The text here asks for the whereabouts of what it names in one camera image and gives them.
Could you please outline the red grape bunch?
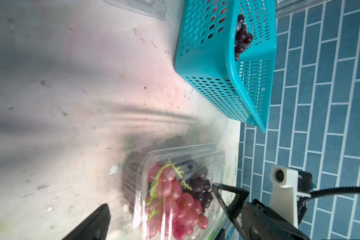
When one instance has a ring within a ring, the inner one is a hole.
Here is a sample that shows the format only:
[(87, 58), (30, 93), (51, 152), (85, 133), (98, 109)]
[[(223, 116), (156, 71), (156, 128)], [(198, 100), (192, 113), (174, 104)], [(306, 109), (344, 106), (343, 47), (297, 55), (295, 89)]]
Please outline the red grape bunch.
[(154, 164), (148, 172), (148, 193), (143, 203), (144, 220), (141, 224), (147, 240), (185, 240), (196, 236), (210, 225), (206, 211), (199, 201), (182, 194), (185, 166)]
[(212, 8), (207, 24), (209, 34), (220, 33), (224, 30), (227, 10), (226, 5)]

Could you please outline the dark purple grape bunch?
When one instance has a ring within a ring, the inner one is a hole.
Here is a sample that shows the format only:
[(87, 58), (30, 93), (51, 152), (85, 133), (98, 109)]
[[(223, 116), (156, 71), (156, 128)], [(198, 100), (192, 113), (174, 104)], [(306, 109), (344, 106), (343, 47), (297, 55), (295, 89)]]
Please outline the dark purple grape bunch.
[(188, 187), (182, 185), (182, 194), (189, 194), (194, 200), (199, 201), (203, 212), (210, 207), (214, 199), (208, 173), (207, 167), (199, 165), (196, 161), (189, 161), (185, 166), (184, 176)]

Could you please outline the teal plastic basket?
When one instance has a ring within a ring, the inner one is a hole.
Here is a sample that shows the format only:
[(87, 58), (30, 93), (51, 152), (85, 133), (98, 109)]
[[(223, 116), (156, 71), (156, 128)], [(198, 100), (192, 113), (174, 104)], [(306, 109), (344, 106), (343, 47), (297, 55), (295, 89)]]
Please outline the teal plastic basket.
[[(225, 28), (208, 33), (214, 6), (226, 5)], [(186, 1), (176, 72), (226, 117), (267, 130), (277, 53), (274, 1)], [(254, 38), (235, 62), (238, 15)]]

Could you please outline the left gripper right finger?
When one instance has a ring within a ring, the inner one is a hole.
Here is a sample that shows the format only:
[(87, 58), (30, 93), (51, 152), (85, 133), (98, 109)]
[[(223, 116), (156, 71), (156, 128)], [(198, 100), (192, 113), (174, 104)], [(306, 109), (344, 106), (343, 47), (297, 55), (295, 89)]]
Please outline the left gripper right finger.
[(308, 240), (304, 233), (269, 207), (245, 203), (242, 208), (242, 230), (245, 240)]

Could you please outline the dark grape bunch middle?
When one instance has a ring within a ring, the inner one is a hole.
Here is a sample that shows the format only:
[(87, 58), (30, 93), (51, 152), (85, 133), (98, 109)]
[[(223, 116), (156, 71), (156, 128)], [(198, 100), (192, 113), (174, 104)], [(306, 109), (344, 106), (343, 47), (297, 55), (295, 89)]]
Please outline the dark grape bunch middle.
[(240, 55), (249, 48), (254, 38), (254, 36), (248, 32), (245, 20), (246, 18), (243, 14), (238, 15), (234, 44), (235, 62), (239, 61)]

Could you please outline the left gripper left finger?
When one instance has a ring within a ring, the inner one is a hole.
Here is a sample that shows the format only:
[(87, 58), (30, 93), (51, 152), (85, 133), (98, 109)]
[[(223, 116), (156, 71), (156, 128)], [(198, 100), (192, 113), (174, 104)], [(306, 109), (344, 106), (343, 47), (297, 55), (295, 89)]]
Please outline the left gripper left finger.
[(105, 240), (111, 222), (108, 204), (100, 205), (63, 240)]

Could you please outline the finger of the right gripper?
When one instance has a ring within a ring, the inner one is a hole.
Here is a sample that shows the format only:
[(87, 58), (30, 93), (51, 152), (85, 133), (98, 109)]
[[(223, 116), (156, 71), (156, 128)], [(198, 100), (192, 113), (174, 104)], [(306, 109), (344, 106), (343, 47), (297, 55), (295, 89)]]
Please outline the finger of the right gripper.
[[(242, 188), (219, 183), (214, 183), (211, 190), (214, 193), (215, 198), (217, 199), (227, 218), (231, 221), (231, 223), (237, 230), (242, 230), (242, 209), (250, 192)], [(234, 198), (226, 202), (222, 197), (223, 193), (232, 194), (232, 197)]]

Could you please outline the clear clamshell container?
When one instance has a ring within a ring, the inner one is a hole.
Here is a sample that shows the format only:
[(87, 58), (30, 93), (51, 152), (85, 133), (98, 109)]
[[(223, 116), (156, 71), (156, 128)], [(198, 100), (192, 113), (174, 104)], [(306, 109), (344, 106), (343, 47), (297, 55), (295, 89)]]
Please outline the clear clamshell container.
[(214, 144), (155, 150), (126, 162), (123, 194), (128, 240), (210, 240), (225, 154)]
[(106, 3), (163, 21), (166, 17), (167, 4), (162, 0), (105, 0)]

